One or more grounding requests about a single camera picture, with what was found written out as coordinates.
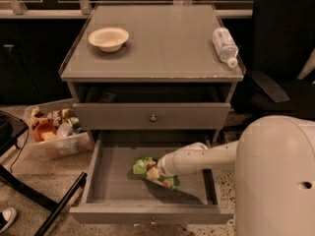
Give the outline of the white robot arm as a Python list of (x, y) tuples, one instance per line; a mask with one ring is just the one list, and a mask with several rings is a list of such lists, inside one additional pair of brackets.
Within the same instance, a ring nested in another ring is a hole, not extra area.
[(270, 115), (232, 143), (202, 143), (164, 155), (147, 173), (160, 177), (235, 168), (236, 236), (315, 236), (315, 122)]

